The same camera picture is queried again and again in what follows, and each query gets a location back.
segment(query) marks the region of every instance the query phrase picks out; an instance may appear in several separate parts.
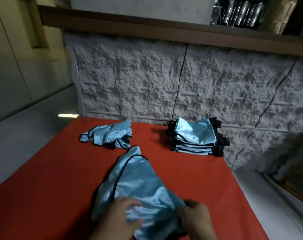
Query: red table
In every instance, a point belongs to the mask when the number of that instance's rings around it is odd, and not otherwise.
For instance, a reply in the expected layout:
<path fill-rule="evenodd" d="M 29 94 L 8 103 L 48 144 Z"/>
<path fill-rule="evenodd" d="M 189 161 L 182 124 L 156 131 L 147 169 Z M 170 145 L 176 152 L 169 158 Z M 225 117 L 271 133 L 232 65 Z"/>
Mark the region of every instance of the red table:
<path fill-rule="evenodd" d="M 79 134 L 113 122 L 74 120 L 0 185 L 0 240 L 86 239 L 93 192 L 125 150 L 81 143 Z M 220 240 L 268 239 L 223 158 L 172 152 L 165 129 L 133 123 L 130 142 L 167 188 L 205 203 Z"/>

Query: hand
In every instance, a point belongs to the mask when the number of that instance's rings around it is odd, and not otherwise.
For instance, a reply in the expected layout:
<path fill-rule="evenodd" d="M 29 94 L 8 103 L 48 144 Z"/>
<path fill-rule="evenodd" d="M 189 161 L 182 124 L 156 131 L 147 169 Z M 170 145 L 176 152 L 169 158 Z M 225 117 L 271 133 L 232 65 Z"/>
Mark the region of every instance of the hand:
<path fill-rule="evenodd" d="M 124 197 L 111 203 L 88 240 L 130 239 L 135 230 L 140 228 L 143 223 L 142 219 L 136 220 L 135 222 L 127 222 L 125 211 L 133 205 L 141 206 L 142 203 L 139 200 Z"/>
<path fill-rule="evenodd" d="M 177 210 L 183 229 L 191 240 L 217 240 L 210 213 L 203 203 L 184 200 L 186 207 Z"/>

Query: crack in wall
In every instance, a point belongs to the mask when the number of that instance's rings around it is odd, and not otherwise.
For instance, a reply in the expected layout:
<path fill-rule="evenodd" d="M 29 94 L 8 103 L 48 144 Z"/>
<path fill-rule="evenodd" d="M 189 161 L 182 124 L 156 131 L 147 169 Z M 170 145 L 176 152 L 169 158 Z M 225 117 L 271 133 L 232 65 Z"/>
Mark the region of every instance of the crack in wall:
<path fill-rule="evenodd" d="M 185 63 L 186 52 L 187 52 L 187 46 L 188 46 L 188 43 L 186 44 L 186 49 L 185 49 L 185 54 L 184 54 L 184 60 L 183 60 L 183 63 L 182 63 L 182 68 L 180 69 L 180 74 L 179 74 L 179 79 L 178 79 L 177 93 L 176 93 L 175 103 L 174 103 L 174 107 L 173 107 L 172 120 L 173 120 L 174 111 L 175 111 L 175 105 L 176 105 L 176 101 L 177 101 L 177 97 L 178 97 L 178 91 L 179 91 L 179 86 L 180 86 L 180 78 L 181 78 L 181 76 L 182 76 L 183 67 L 184 67 L 184 63 Z"/>
<path fill-rule="evenodd" d="M 266 106 L 266 108 L 263 110 L 263 112 L 259 115 L 258 120 L 257 120 L 257 122 L 255 123 L 255 126 L 254 126 L 253 131 L 248 135 L 248 137 L 246 138 L 246 141 L 245 141 L 245 142 L 247 142 L 247 140 L 252 136 L 252 134 L 254 133 L 255 129 L 257 128 L 257 126 L 258 126 L 258 124 L 259 124 L 259 122 L 260 122 L 261 117 L 263 116 L 264 113 L 266 113 L 267 109 L 271 106 L 272 102 L 274 101 L 274 98 L 275 98 L 277 89 L 284 83 L 284 81 L 288 78 L 288 76 L 289 76 L 289 75 L 291 74 L 291 72 L 293 71 L 293 68 L 294 68 L 294 66 L 295 66 L 295 64 L 296 64 L 296 62 L 297 62 L 297 59 L 298 59 L 298 57 L 296 57 L 296 59 L 294 60 L 293 65 L 290 67 L 288 73 L 287 73 L 287 74 L 282 78 L 282 80 L 277 84 L 277 86 L 276 86 L 276 88 L 275 88 L 275 91 L 274 91 L 274 94 L 273 94 L 273 96 L 272 96 L 270 102 L 268 103 L 268 105 Z M 232 165 L 232 168 L 234 167 L 234 164 L 235 164 L 235 162 L 236 162 L 237 159 L 238 159 L 238 158 L 237 158 L 238 155 L 245 149 L 245 146 L 246 146 L 246 144 L 245 144 L 245 145 L 243 146 L 243 148 L 236 154 L 235 160 L 234 160 L 233 165 Z"/>

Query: gray floor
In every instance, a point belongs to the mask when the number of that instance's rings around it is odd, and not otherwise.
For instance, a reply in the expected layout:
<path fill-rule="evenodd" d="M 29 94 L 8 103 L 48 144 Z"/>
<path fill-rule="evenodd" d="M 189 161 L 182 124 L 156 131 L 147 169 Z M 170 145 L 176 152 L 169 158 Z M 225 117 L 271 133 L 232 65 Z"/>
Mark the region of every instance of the gray floor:
<path fill-rule="evenodd" d="M 0 184 L 78 114 L 74 86 L 0 122 Z M 303 240 L 303 203 L 255 173 L 235 172 L 251 208 L 271 240 Z"/>

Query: person's right hand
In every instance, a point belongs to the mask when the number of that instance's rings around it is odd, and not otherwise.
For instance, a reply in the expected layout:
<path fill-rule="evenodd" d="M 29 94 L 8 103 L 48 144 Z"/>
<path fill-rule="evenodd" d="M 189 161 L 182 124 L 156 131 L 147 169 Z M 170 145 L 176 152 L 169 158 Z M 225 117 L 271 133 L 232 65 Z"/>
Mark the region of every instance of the person's right hand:
<path fill-rule="evenodd" d="M 217 240 L 210 213 L 203 203 L 184 200 L 186 207 L 177 210 L 183 229 L 191 240 Z"/>

